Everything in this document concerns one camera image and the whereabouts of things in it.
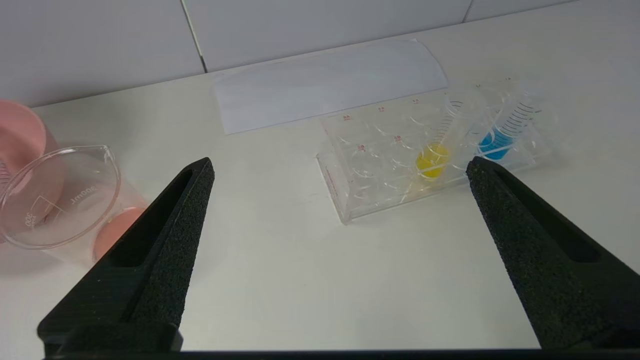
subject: test tube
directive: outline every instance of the test tube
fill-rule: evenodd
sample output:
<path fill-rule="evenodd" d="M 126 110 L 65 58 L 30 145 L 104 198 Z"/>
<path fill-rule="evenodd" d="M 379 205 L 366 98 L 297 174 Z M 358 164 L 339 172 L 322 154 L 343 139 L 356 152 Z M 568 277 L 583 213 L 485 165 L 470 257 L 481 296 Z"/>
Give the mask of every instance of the test tube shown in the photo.
<path fill-rule="evenodd" d="M 508 101 L 498 115 L 493 131 L 487 133 L 479 150 L 491 160 L 502 159 L 512 148 L 513 142 L 522 134 L 540 110 L 540 92 L 526 81 L 520 83 L 518 95 Z"/>
<path fill-rule="evenodd" d="M 439 177 L 452 157 L 469 141 L 469 129 L 483 121 L 486 103 L 475 90 L 455 90 L 445 93 L 445 102 L 440 121 L 429 132 L 427 146 L 415 161 L 421 176 L 427 180 Z"/>

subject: foam grip pad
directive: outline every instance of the foam grip pad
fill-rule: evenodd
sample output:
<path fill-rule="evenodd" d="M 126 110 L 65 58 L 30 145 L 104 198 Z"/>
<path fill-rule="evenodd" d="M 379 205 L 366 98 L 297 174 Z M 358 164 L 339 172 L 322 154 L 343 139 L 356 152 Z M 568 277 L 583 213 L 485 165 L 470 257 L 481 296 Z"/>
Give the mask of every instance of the foam grip pad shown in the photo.
<path fill-rule="evenodd" d="M 640 277 L 502 166 L 471 191 L 542 348 L 640 347 Z"/>

